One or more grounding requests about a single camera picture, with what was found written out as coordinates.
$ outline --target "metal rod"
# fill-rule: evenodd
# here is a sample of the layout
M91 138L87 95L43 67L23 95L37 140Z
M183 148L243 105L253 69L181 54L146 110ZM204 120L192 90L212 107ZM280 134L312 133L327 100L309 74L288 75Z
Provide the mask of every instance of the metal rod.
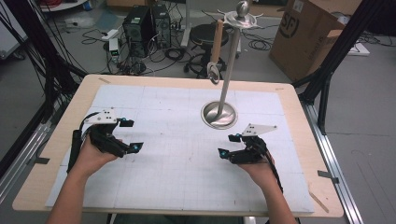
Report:
M225 97L227 96L227 90L228 90L228 86L230 84L231 74L233 73L233 61L235 60L235 54L236 54L236 50L238 48L240 35L241 35L241 31L239 30L239 28L233 28L233 43L231 45L230 55L228 57L227 72L225 74L223 88L221 90L218 116L220 116L222 113L222 110L224 107L224 102L225 102Z

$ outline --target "cardboard box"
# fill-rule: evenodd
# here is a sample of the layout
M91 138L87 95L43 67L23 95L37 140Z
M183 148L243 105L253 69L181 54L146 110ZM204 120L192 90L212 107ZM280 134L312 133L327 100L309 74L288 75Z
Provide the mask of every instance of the cardboard box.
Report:
M106 0L109 7L149 6L150 0Z
M299 80L318 69L344 27L308 0L289 0L270 58L292 81Z

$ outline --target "stand base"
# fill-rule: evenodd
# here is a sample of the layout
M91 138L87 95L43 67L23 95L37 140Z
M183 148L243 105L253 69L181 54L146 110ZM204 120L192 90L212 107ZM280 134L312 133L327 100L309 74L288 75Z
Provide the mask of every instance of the stand base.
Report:
M214 129L229 129L238 120L236 110L232 105L224 103L222 113L218 115L219 102L209 102L202 108L201 118L205 124Z

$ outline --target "computer tower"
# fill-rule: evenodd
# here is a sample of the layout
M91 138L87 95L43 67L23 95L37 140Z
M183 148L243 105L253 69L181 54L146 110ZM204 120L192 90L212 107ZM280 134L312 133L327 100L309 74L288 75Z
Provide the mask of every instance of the computer tower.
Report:
M154 37L151 11L147 6L133 6L122 24L131 55L149 55L149 41Z
M171 20L166 5L154 5L152 7L152 18L157 47L161 49L171 48Z

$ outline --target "power strip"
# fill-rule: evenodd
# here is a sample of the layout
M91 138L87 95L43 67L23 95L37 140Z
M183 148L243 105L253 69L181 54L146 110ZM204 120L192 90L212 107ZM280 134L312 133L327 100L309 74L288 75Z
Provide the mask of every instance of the power strip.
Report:
M109 39L113 38L113 36L117 35L119 30L110 30L107 32L107 35L102 36L102 39L108 41Z

